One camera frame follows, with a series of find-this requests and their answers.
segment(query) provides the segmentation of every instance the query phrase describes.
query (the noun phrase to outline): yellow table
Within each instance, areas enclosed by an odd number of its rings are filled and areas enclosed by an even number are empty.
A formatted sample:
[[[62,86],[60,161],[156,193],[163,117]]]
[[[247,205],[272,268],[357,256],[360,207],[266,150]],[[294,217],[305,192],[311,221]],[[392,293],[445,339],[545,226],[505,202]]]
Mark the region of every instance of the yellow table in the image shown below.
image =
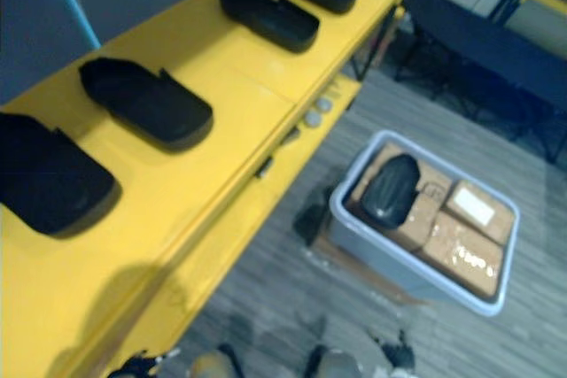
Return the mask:
[[[357,0],[321,19],[292,54],[224,16],[218,0],[184,0],[111,40],[3,110],[59,127],[122,186],[96,226],[66,240],[37,234],[2,207],[2,354],[6,378],[101,376],[133,352],[167,349],[349,105],[360,85],[337,74],[399,0]],[[86,97],[77,71],[98,56],[165,67],[214,108],[214,129],[179,154],[155,149]],[[280,142],[318,96],[315,129]],[[267,175],[253,173],[268,156]]]

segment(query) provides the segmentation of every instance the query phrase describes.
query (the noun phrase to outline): person's leg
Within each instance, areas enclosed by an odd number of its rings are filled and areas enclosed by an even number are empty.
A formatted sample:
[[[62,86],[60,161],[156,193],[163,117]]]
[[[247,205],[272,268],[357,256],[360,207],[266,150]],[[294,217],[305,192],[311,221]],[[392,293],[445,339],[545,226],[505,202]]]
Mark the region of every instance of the person's leg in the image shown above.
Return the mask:
[[[228,344],[195,359],[187,373],[189,378],[245,378],[237,356]]]
[[[311,352],[304,378],[361,378],[358,363],[348,353],[319,345]]]

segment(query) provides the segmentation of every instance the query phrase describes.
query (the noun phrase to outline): plastic storage bin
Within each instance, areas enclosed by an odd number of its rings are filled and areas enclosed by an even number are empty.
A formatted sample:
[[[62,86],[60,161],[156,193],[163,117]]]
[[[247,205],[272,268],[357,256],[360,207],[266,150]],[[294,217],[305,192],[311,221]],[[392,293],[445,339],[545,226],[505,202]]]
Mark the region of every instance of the plastic storage bin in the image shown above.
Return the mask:
[[[386,143],[396,143],[416,159],[426,161],[446,174],[454,182],[461,179],[473,182],[514,212],[516,219],[512,226],[508,243],[503,247],[500,282],[498,290],[493,297],[483,299],[471,293],[433,266],[424,263],[412,253],[381,235],[374,228],[353,216],[344,207],[344,201],[350,189],[358,181],[366,165]],[[430,300],[456,300],[472,311],[484,316],[494,316],[504,306],[520,221],[518,207],[512,200],[500,192],[488,187],[483,182],[447,163],[405,137],[391,131],[382,131],[374,135],[370,139],[369,145],[351,164],[343,181],[333,191],[330,198],[330,210],[333,215],[330,223],[331,241],[353,254],[382,276],[396,282],[410,296]]]

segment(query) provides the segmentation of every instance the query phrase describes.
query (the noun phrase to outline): wooden floor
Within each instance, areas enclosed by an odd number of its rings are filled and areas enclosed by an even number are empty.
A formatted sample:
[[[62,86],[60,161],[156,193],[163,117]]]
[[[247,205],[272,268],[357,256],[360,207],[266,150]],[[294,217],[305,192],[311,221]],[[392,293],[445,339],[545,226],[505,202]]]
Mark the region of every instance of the wooden floor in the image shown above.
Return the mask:
[[[516,200],[519,241],[503,312],[393,305],[305,248],[291,224],[315,188],[345,169],[369,137],[392,129]],[[424,377],[564,377],[567,371],[565,172],[372,71],[353,105],[291,186],[179,342],[162,372],[184,377],[199,353],[232,343],[250,377],[301,376],[316,343],[350,351],[365,376],[385,360],[366,337],[408,329]]]

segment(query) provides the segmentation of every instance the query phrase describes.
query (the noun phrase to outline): white label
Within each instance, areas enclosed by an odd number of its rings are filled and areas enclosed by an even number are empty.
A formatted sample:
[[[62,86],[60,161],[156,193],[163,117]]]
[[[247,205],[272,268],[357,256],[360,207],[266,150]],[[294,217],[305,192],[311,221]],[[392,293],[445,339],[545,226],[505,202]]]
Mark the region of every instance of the white label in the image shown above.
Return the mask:
[[[494,216],[494,209],[466,188],[459,190],[454,201],[482,226],[486,226]]]

